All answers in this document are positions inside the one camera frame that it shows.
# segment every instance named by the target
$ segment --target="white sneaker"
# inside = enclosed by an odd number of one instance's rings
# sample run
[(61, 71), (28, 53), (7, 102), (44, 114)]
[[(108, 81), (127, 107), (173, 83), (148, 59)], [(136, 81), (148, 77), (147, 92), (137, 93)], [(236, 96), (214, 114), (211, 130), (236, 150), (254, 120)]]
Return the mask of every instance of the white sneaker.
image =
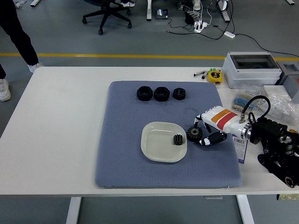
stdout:
[(193, 9), (198, 11), (201, 9), (200, 0), (192, 0)]
[(135, 6), (135, 2), (133, 2), (133, 1), (128, 1), (127, 3), (121, 2), (121, 4), (124, 7), (134, 7)]
[(44, 67), (44, 66), (42, 63), (37, 63), (35, 65), (28, 65), (28, 68), (32, 73), (39, 67)]
[(8, 81), (6, 79), (0, 79), (0, 100), (2, 102), (10, 99), (10, 91), (8, 86)]

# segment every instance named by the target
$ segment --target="gray mat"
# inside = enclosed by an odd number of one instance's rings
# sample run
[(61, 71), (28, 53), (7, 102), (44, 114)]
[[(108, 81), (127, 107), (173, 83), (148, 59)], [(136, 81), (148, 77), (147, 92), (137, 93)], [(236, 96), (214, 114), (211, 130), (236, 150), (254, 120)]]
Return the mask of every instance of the gray mat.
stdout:
[[(140, 86), (153, 91), (159, 86), (171, 93), (175, 88), (186, 90), (184, 100), (172, 95), (166, 102), (154, 98), (138, 100)], [(143, 128), (150, 122), (175, 123), (187, 130), (194, 118), (222, 105), (214, 84), (193, 82), (119, 81), (111, 83), (102, 127), (95, 181), (99, 187), (137, 188), (225, 188), (242, 183), (231, 135), (216, 146), (199, 146), (187, 142), (185, 157), (175, 163), (156, 162), (141, 151)], [(204, 136), (209, 133), (204, 126)]]

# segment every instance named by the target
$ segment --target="chair base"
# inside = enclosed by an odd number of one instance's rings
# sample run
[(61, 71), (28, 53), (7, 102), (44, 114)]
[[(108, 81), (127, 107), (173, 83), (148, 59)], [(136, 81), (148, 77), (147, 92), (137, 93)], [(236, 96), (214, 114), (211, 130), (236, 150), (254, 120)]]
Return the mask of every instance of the chair base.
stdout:
[(93, 13), (89, 13), (89, 14), (86, 14), (86, 15), (83, 15), (83, 19), (82, 19), (82, 22), (84, 24), (87, 23), (87, 20), (86, 18), (87, 17), (92, 17), (92, 16), (96, 16), (96, 15), (104, 15), (103, 19), (102, 19), (102, 22), (100, 24), (100, 29), (99, 29), (99, 34), (100, 35), (103, 35), (103, 26), (108, 18), (108, 16), (110, 15), (113, 15), (119, 19), (122, 19), (124, 21), (127, 21), (128, 22), (128, 28), (132, 28), (132, 23), (131, 23), (131, 20), (128, 19), (127, 17), (119, 14), (118, 12), (119, 11), (123, 11), (123, 10), (126, 10), (127, 11), (127, 14), (128, 15), (131, 15), (131, 11), (129, 8), (126, 8), (124, 7), (122, 4), (119, 4), (119, 3), (116, 3), (116, 2), (113, 2), (113, 4), (116, 4), (118, 5), (118, 7), (110, 7), (110, 3), (108, 4), (104, 4), (102, 7), (101, 7), (101, 10), (98, 10), (96, 12), (93, 12)]

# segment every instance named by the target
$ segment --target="yellow floor line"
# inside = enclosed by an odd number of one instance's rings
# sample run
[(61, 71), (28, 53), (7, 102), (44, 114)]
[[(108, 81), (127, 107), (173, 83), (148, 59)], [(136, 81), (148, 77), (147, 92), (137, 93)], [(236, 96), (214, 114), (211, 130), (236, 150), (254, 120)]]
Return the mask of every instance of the yellow floor line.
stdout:
[[(101, 58), (153, 58), (153, 59), (209, 59), (224, 60), (225, 56), (187, 56), (187, 55), (110, 55), (110, 54), (37, 54), (39, 57), (101, 57)], [(21, 56), (19, 53), (0, 53), (0, 56)], [(276, 61), (299, 61), (293, 57), (275, 57)]]

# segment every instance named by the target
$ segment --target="white electrical box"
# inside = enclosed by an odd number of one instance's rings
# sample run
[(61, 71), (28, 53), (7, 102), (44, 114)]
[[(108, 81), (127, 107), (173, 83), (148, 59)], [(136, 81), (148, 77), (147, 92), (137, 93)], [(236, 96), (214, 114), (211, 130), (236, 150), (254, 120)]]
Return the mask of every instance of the white electrical box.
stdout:
[(274, 85), (281, 69), (269, 52), (228, 52), (222, 67), (231, 89), (246, 85)]

